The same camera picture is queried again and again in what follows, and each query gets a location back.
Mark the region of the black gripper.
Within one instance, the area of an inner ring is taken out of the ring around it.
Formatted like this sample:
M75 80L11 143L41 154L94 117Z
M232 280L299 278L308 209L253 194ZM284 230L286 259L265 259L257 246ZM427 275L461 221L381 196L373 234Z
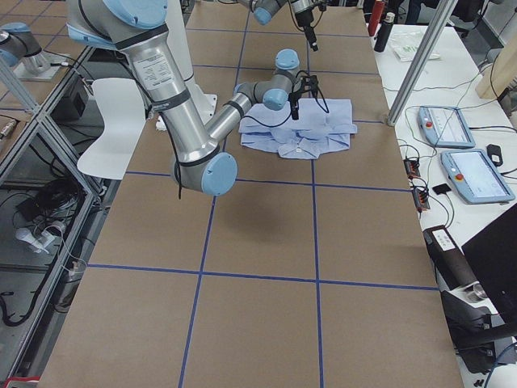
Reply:
M326 9L326 2L313 0L296 0L293 2L296 23L303 30L305 38L309 42L309 47L316 52L318 50L317 38L312 26L314 8L324 11Z
M313 98L318 95L318 80L316 75L300 75L297 77L296 84L292 92L288 95L291 108L291 116L294 120L299 119L298 101L304 93L310 93Z

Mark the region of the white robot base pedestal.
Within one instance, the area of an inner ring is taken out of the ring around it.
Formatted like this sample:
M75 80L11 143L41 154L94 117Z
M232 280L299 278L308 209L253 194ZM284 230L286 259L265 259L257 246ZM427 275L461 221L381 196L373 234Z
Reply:
M179 0L168 2L166 25L169 28L167 45L203 123L207 124L216 110L217 95L205 94L195 80Z

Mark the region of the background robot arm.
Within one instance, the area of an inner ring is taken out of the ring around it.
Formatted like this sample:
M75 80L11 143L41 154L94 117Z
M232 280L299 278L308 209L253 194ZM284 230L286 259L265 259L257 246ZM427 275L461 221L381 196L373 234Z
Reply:
M50 81L69 62L56 54L46 53L22 22L1 26L1 59L21 80Z

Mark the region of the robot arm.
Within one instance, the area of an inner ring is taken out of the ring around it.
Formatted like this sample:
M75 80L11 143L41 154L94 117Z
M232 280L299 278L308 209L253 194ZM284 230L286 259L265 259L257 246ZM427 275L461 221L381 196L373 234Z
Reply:
M232 99L203 122L167 44L168 8L167 1L69 1L69 37L125 56L169 133L176 157L173 178L181 188L223 195L237 178L237 162L221 151L220 143L257 103L272 111L288 104L290 117L297 119L299 99L305 92L317 95L318 80L301 70L296 51L283 49L270 80L237 86Z
M313 24L313 10L317 8L321 12L321 15L323 15L327 8L327 1L238 0L237 3L245 6L254 15L255 20L261 25L270 23L272 18L286 4L288 4L294 23L296 24L296 27L304 33L309 47L314 52L318 50L317 37L314 31L314 28L318 22Z

